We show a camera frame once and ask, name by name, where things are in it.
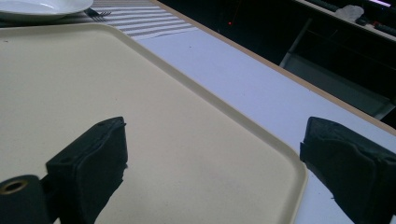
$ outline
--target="fork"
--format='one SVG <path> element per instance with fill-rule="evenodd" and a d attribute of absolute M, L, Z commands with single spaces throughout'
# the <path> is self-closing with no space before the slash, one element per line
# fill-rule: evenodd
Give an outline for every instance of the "fork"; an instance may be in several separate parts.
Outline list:
<path fill-rule="evenodd" d="M 87 8 L 84 10 L 85 14 L 91 17 L 94 21 L 106 21 L 105 16 L 110 15 L 110 11 L 98 13 L 97 11 L 93 10 L 92 8 Z"/>

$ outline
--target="striped napkin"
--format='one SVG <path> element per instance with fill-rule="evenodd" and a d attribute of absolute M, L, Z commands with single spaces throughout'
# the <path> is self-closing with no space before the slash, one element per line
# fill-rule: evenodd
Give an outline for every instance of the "striped napkin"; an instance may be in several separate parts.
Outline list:
<path fill-rule="evenodd" d="M 105 21 L 101 21 L 101 23 L 114 26 L 135 40 L 197 30 L 190 23 L 156 6 L 149 0 L 95 0 L 92 8 L 99 13 L 111 11 L 111 14 L 106 16 Z M 44 25 L 87 22 L 97 21 L 87 17 L 83 12 L 79 12 Z M 0 28 L 16 26 L 26 25 L 0 21 Z"/>

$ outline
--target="white table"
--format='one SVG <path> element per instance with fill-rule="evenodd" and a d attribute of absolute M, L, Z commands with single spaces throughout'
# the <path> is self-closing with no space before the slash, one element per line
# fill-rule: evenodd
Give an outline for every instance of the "white table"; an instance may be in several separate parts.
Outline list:
<path fill-rule="evenodd" d="M 394 132 L 374 126 L 203 30 L 138 42 L 297 152 L 311 116 L 339 122 L 396 152 Z M 352 222 L 332 194 L 310 173 L 296 223 Z"/>

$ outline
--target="white plate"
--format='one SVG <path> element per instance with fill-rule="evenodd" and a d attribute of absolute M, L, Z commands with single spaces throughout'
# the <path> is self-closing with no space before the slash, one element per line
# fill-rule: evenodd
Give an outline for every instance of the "white plate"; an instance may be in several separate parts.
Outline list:
<path fill-rule="evenodd" d="M 87 9 L 93 0 L 0 0 L 4 21 L 52 21 Z"/>

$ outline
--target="tray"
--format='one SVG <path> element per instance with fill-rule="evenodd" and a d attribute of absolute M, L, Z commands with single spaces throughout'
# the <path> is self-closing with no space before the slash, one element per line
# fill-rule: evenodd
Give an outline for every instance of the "tray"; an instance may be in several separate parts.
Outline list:
<path fill-rule="evenodd" d="M 124 116 L 129 168 L 96 223 L 292 223 L 307 175 L 262 127 L 100 24 L 0 30 L 0 179 Z"/>

